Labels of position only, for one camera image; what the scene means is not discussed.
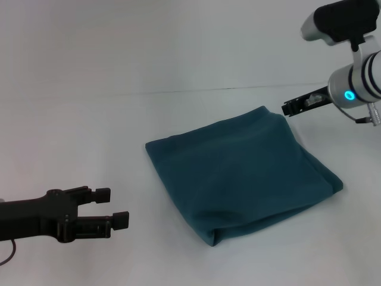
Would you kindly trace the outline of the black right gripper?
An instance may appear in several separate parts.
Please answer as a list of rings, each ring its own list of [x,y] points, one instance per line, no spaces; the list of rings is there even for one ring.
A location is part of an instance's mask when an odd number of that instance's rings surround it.
[[[328,87],[317,89],[298,98],[294,98],[282,105],[284,116],[296,116],[298,114],[331,104]]]

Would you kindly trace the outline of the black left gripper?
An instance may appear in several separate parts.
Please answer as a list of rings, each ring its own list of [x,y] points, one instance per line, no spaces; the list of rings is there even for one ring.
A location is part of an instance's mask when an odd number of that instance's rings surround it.
[[[1,241],[49,236],[60,243],[110,238],[111,230],[129,227],[129,212],[78,218],[78,206],[109,203],[111,190],[88,186],[48,191],[43,197],[1,203]]]

